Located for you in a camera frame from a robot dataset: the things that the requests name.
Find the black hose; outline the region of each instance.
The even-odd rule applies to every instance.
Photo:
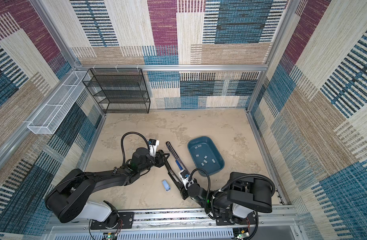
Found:
[[[141,134],[141,133],[138,133],[138,132],[127,132],[125,133],[122,138],[121,138],[121,150],[122,150],[122,156],[124,157],[123,161],[122,161],[122,166],[125,165],[125,161],[126,161],[126,158],[125,158],[125,150],[124,150],[124,138],[129,135],[129,134],[136,134],[140,137],[142,137],[142,139],[145,141],[146,143],[146,146],[148,146],[148,152],[150,152],[150,147],[149,147],[149,143],[148,141],[146,140],[146,138]]]
[[[229,181],[225,184],[225,186],[223,186],[223,187],[221,188],[221,192],[225,191],[225,190],[226,190],[226,189],[227,189],[227,188],[228,188],[232,183],[234,183],[235,181],[241,180],[241,179],[246,178],[246,177],[255,177],[255,178],[258,178],[258,179],[265,180],[265,181],[267,181],[268,183],[270,183],[270,185],[271,185],[271,195],[273,196],[273,195],[274,195],[274,193],[276,192],[276,186],[274,185],[273,181],[272,181],[270,178],[268,178],[267,176],[260,175],[260,174],[255,174],[255,173],[251,173],[251,174],[244,174],[244,175],[241,175],[241,176],[239,176],[239,177],[236,177],[236,178],[234,178],[234,179],[232,179],[232,180],[229,180]]]
[[[207,201],[209,199],[209,193],[210,193],[210,176],[209,174],[207,173],[207,171],[203,170],[202,168],[196,168],[195,170],[193,170],[189,176],[189,182],[191,182],[191,178],[193,177],[193,174],[196,172],[196,171],[203,171],[205,174],[206,174],[206,177],[208,178],[208,190],[207,190],[207,193],[206,193],[206,199],[205,199],[205,205],[204,205],[204,209],[205,209],[205,213],[208,215],[209,214],[209,211],[207,210]]]
[[[244,240],[250,240],[250,239],[252,239],[254,237],[255,233],[258,230],[258,212],[257,211],[254,211],[254,212],[255,212],[255,215],[256,215],[256,226],[254,227],[253,232],[251,234],[249,233],[248,238],[246,238]]]

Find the blue marker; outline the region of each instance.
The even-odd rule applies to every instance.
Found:
[[[164,185],[164,187],[165,187],[166,191],[170,191],[170,186],[169,186],[169,184],[167,183],[167,181],[166,181],[166,180],[163,180],[163,181],[162,181],[162,184]]]

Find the white wire basket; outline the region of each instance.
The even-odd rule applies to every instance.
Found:
[[[33,118],[28,129],[34,134],[54,134],[84,89],[82,83],[84,77],[84,81],[90,80],[89,74],[84,71],[74,71],[70,74]]]

